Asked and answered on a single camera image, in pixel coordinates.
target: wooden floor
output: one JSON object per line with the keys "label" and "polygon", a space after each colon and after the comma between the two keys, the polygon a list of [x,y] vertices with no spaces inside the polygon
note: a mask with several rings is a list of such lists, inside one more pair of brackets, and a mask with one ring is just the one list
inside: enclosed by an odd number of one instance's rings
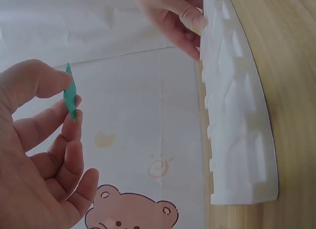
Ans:
{"label": "wooden floor", "polygon": [[[232,0],[263,85],[276,146],[279,199],[210,206],[207,229],[316,229],[316,0]],[[205,170],[210,144],[201,116]],[[206,176],[212,190],[212,178]],[[209,202],[206,192],[205,202]]]}

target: bear print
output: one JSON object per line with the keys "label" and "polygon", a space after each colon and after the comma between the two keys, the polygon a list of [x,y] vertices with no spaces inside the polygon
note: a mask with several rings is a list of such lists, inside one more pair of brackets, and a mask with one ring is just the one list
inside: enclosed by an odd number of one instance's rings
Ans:
{"label": "bear print", "polygon": [[172,229],[178,218],[178,210],[171,202],[155,202],[102,185],[85,215],[85,225],[87,229]]}

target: green diamond-shaped piece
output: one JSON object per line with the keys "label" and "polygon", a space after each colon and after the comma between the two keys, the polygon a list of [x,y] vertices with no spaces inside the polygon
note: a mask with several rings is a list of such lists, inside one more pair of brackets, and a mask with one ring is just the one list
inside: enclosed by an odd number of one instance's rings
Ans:
{"label": "green diamond-shaped piece", "polygon": [[[71,76],[73,77],[69,63],[67,63],[66,65],[66,72],[71,74]],[[77,88],[73,77],[71,85],[64,91],[64,101],[74,122],[76,121],[76,95]]]}

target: brown bear illustration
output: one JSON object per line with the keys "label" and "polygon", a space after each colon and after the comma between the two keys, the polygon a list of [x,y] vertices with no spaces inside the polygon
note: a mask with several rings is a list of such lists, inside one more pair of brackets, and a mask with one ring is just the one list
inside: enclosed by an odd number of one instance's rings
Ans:
{"label": "brown bear illustration", "polygon": [[85,215],[88,229],[172,229],[179,217],[171,202],[120,193],[111,185],[98,188],[93,205]]}

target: hand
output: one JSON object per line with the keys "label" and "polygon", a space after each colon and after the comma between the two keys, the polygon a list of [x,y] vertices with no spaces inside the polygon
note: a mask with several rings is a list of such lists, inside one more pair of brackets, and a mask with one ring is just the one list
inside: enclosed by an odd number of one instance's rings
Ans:
{"label": "hand", "polygon": [[[0,228],[69,229],[93,201],[98,171],[89,169],[80,180],[82,112],[77,110],[73,122],[61,100],[32,118],[12,120],[17,108],[34,96],[49,98],[71,81],[69,74],[36,60],[0,74]],[[61,124],[47,152],[26,155]]]}
{"label": "hand", "polygon": [[203,0],[135,0],[149,19],[172,43],[199,60],[200,37],[180,21],[186,20],[198,28],[205,26],[205,19],[197,9]]}

